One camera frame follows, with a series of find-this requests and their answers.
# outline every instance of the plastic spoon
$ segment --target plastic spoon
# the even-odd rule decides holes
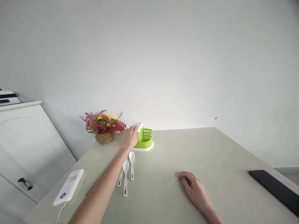
[[[125,161],[124,164],[122,165],[122,168],[124,169],[125,172],[125,186],[124,186],[124,196],[126,197],[128,195],[128,186],[127,186],[127,173],[129,170],[129,161]]]
[[[122,174],[124,173],[124,169],[121,169],[121,174],[119,175],[119,179],[117,182],[117,186],[120,187],[121,186],[121,179],[122,179]]]
[[[134,159],[135,159],[135,153],[134,152],[130,152],[129,159],[130,159],[130,162],[131,162],[131,180],[133,180],[134,179],[133,162],[134,162]]]

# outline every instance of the spoon handle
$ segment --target spoon handle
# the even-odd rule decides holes
[[[119,179],[118,179],[118,183],[117,186],[120,187],[121,186],[121,179],[122,179],[122,174],[124,173],[124,169],[121,169],[121,174],[119,175]]]
[[[134,179],[134,169],[133,169],[133,163],[131,163],[131,180]]]
[[[125,186],[124,186],[124,196],[128,195],[128,187],[127,187],[127,175],[125,175]]]

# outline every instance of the white cable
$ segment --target white cable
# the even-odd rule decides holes
[[[59,215],[58,215],[58,218],[57,218],[57,222],[56,222],[55,224],[58,223],[59,218],[60,218],[60,215],[61,215],[61,212],[62,212],[63,208],[65,207],[66,203],[67,203],[67,202],[65,202],[64,205],[61,207],[60,212],[59,212]]]

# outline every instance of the wall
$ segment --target wall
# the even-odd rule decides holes
[[[299,167],[298,14],[295,0],[2,0],[0,85],[43,101],[77,159],[94,143],[79,115],[107,109],[153,130],[215,126]]]

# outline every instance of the tabletop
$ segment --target tabletop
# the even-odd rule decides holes
[[[61,206],[52,205],[69,174],[85,170],[77,190],[62,210],[59,223],[67,223],[86,193],[108,166],[123,142],[122,134],[106,145],[97,142],[28,214],[28,223],[55,223]],[[193,205],[177,175],[192,172],[199,178],[225,223],[298,223],[281,204],[249,174],[266,170],[295,193],[299,186],[265,164],[216,128],[153,132],[154,147],[135,151],[134,175],[128,178],[128,196],[122,184],[115,188],[102,219],[105,223],[208,223]]]

